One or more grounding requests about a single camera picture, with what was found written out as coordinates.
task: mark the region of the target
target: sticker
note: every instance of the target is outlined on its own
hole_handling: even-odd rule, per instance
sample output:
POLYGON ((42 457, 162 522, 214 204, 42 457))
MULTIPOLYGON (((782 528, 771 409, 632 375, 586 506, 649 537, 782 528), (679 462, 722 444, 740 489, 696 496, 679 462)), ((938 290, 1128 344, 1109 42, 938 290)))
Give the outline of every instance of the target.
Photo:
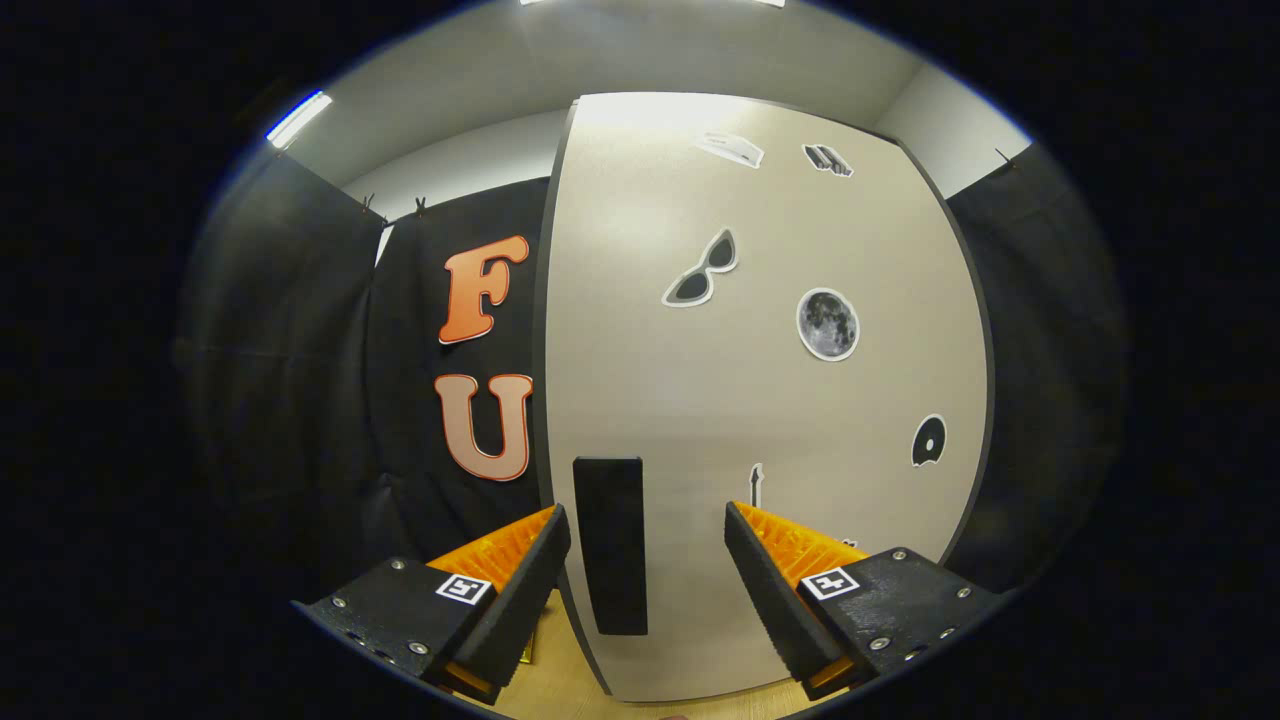
POLYGON ((764 160, 764 150, 745 137, 727 132, 704 132, 694 145, 712 155, 719 155, 753 170, 760 169, 760 163, 764 160))
POLYGON ((764 484, 764 462, 751 465, 751 477, 746 480, 748 497, 751 498, 751 507, 760 506, 760 486, 764 484))
POLYGON ((854 168, 840 156, 833 149, 826 145, 801 145, 804 150, 804 156, 809 159, 809 163, 814 169, 820 172, 831 170, 832 174, 847 178, 854 174, 854 168))
POLYGON ((929 415, 915 428, 911 441, 911 465, 919 468, 925 462, 937 462, 947 445, 947 424, 942 415, 929 415))
POLYGON ((685 270, 676 282, 671 283, 662 296, 662 304, 667 307, 692 307, 712 299, 716 283, 712 273, 727 273, 737 266, 737 242, 733 232, 728 228, 716 233, 716 237, 707 243, 703 256, 696 265, 685 270))
POLYGON ((800 342, 819 360, 837 363, 852 355, 861 337, 858 313, 844 295, 828 287, 804 293, 796 306, 800 342))
POLYGON ((845 573, 844 568, 836 568, 835 570, 809 575, 800 582, 804 583, 805 587, 809 588, 809 592, 812 592, 818 600, 836 597, 837 594, 844 594, 860 587, 856 580, 849 577, 849 573, 845 573))
POLYGON ((502 420, 502 452, 489 455, 476 445, 471 398, 480 384, 471 375, 447 374, 435 378, 444 420, 444 445, 463 470, 477 478, 506 483, 529 468, 529 418, 525 400, 534 393, 529 375, 504 374, 489 379, 489 393, 498 398, 502 420))
POLYGON ((444 580, 444 584, 435 591, 435 594, 467 605, 475 605, 480 602, 480 597, 484 596, 492 584, 489 580, 480 580, 454 573, 449 575, 448 580, 444 580))

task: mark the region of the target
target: black curtain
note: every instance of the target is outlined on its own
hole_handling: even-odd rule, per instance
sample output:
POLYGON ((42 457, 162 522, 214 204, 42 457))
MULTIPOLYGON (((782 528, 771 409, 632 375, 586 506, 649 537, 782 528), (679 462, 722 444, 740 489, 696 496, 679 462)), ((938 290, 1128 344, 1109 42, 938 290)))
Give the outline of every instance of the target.
POLYGON ((361 363, 383 219, 264 150, 191 255, 174 361, 232 562, 298 598, 362 573, 357 497, 376 475, 361 363))
POLYGON ((1005 591, 1075 530, 1117 455, 1129 329, 1105 238, 1039 145, 947 205, 982 283, 995 355, 987 468, 947 566, 1005 591))
MULTIPOLYGON (((396 220, 374 273, 366 345, 370 418, 381 475, 367 507, 369 544, 383 552, 430 560, 513 523, 540 507, 532 462, 540 438, 529 428, 525 473, 499 483, 463 470, 444 443, 435 378, 466 374, 480 386, 472 398, 475 441, 495 455, 502 445, 497 374, 534 375, 534 279, 549 178, 486 190, 396 220), (440 345, 448 316, 449 272, 458 254, 522 236, 529 256, 507 263, 507 299, 494 306, 493 329, 476 340, 440 345)), ((545 392, 534 386, 534 393, 545 392)))

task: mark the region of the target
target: moon sticker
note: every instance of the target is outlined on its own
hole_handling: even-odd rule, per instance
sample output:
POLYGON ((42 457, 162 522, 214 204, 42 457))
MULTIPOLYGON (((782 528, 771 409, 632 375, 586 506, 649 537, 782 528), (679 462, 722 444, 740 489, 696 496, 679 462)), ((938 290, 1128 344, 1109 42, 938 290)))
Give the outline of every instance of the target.
POLYGON ((800 299, 796 331, 809 352, 828 363, 852 355, 861 337, 854 306, 844 295, 826 287, 815 287, 800 299))

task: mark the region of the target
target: black rectangle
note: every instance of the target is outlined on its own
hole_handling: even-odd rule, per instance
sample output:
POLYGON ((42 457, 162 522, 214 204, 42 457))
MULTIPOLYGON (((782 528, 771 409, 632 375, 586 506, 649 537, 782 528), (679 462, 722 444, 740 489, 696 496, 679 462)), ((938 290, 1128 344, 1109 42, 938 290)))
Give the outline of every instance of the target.
POLYGON ((649 634, 641 460, 577 457, 573 493, 596 629, 602 635, 649 634))

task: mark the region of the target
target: sunglasses sticker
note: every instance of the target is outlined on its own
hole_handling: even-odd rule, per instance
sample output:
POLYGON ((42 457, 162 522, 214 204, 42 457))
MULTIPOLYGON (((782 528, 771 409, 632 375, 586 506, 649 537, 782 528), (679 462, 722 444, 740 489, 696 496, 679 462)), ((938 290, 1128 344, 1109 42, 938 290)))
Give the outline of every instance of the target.
POLYGON ((696 265, 685 270, 676 282, 671 283, 662 296, 662 304, 667 307, 692 307, 712 299, 716 283, 712 281, 713 273, 727 273, 737 266, 737 245, 733 242, 733 233, 728 228, 716 233, 716 237, 703 250, 701 260, 696 265))
POLYGON ((804 293, 796 307, 800 342, 819 360, 836 363, 854 354, 861 325, 844 295, 827 287, 804 293))
POLYGON ((826 145, 801 145, 804 156, 814 169, 819 172, 831 170, 832 174, 847 178, 854 174, 854 168, 840 156, 838 152, 826 145))
POLYGON ((712 155, 718 155, 726 160, 732 160, 740 165, 746 165, 753 170, 760 169, 760 163, 764 160, 764 150, 760 150, 750 140, 730 135, 727 132, 714 132, 708 131, 701 135, 694 146, 710 152, 712 155))
POLYGON ((919 468, 925 462, 937 462, 942 459, 946 443, 946 421, 942 415, 929 415, 915 428, 915 439, 911 441, 911 465, 919 468))

